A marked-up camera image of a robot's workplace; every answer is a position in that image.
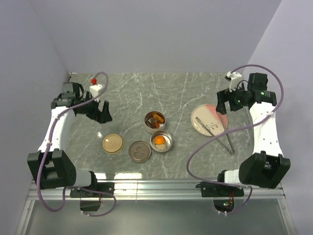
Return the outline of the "beige round lid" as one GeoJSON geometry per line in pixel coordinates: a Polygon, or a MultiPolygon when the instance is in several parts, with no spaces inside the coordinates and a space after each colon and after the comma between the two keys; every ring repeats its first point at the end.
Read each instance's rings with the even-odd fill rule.
{"type": "Polygon", "coordinates": [[[116,154],[122,150],[124,146],[123,138],[119,134],[109,134],[102,141],[102,148],[106,153],[116,154]]]}

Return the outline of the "orange sweet potato piece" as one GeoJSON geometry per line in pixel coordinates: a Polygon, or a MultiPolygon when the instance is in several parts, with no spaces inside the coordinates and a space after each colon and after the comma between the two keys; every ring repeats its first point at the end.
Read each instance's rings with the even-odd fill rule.
{"type": "Polygon", "coordinates": [[[162,143],[165,143],[166,142],[166,139],[163,135],[158,135],[154,138],[154,143],[155,144],[162,144],[162,143]]]}

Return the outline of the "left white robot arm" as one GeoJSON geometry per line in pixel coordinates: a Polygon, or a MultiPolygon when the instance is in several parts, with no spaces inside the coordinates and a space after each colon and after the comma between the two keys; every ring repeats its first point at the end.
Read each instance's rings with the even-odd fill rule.
{"type": "Polygon", "coordinates": [[[79,83],[63,84],[63,91],[51,103],[51,120],[45,138],[37,152],[30,153],[27,164],[39,189],[82,187],[82,192],[93,197],[99,184],[91,171],[78,170],[65,153],[70,127],[78,114],[100,124],[112,121],[109,103],[99,109],[99,96],[106,87],[93,84],[84,91],[79,83]]]}

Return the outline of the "brown steel lunch container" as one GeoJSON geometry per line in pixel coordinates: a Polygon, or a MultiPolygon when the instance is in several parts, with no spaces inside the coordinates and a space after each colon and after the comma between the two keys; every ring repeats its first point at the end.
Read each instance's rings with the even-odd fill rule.
{"type": "Polygon", "coordinates": [[[150,138],[150,146],[157,153],[167,153],[171,149],[172,145],[172,136],[164,130],[153,133],[150,138]]]}

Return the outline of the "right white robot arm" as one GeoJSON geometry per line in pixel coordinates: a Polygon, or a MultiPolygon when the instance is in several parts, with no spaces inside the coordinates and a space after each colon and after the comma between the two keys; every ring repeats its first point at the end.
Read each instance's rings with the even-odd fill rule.
{"type": "Polygon", "coordinates": [[[224,179],[216,183],[216,191],[226,196],[232,192],[233,185],[276,188],[291,166],[278,141],[274,112],[276,94],[267,90],[268,77],[264,73],[251,73],[247,85],[242,83],[242,75],[238,72],[228,72],[226,79],[230,86],[217,93],[216,111],[225,115],[227,102],[234,112],[247,107],[254,126],[254,147],[252,155],[239,169],[220,174],[224,179]]]}

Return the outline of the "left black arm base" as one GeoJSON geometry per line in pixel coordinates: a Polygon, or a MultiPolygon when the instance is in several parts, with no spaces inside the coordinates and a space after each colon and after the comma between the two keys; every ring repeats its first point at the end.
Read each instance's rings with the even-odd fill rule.
{"type": "Polygon", "coordinates": [[[114,196],[115,183],[114,182],[98,182],[96,175],[91,173],[91,185],[86,187],[72,187],[70,191],[70,198],[80,199],[81,214],[89,217],[101,217],[112,212],[117,204],[117,199],[114,196]],[[102,199],[112,198],[113,205],[105,213],[91,214],[97,212],[102,204],[102,199]]]}

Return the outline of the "brown round lid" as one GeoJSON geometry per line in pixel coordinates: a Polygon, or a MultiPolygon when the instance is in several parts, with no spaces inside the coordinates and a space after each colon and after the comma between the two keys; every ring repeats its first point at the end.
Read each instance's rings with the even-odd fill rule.
{"type": "Polygon", "coordinates": [[[134,162],[142,163],[149,159],[151,148],[143,141],[136,141],[130,146],[129,155],[134,162]]]}

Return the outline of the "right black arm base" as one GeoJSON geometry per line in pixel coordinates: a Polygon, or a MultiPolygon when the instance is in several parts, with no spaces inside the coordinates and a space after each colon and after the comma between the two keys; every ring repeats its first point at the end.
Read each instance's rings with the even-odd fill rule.
{"type": "Polygon", "coordinates": [[[200,182],[195,188],[201,190],[202,198],[213,198],[213,206],[218,213],[232,213],[235,209],[235,197],[243,197],[244,190],[242,188],[213,184],[208,182],[200,182]]]}

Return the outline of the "brown mushroom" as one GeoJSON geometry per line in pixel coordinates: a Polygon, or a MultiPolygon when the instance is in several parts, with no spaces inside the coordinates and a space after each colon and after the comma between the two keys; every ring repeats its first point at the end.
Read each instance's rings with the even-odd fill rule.
{"type": "Polygon", "coordinates": [[[149,119],[147,121],[149,121],[152,124],[152,128],[156,128],[155,127],[155,123],[158,122],[158,120],[156,118],[151,118],[151,119],[149,119]]]}

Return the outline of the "white steamed bun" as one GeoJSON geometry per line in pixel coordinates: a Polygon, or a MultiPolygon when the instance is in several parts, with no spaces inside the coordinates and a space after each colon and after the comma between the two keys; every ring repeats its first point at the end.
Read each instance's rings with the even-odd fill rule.
{"type": "Polygon", "coordinates": [[[166,143],[162,143],[162,144],[155,144],[156,149],[158,150],[166,150],[167,149],[167,144],[166,143]]]}

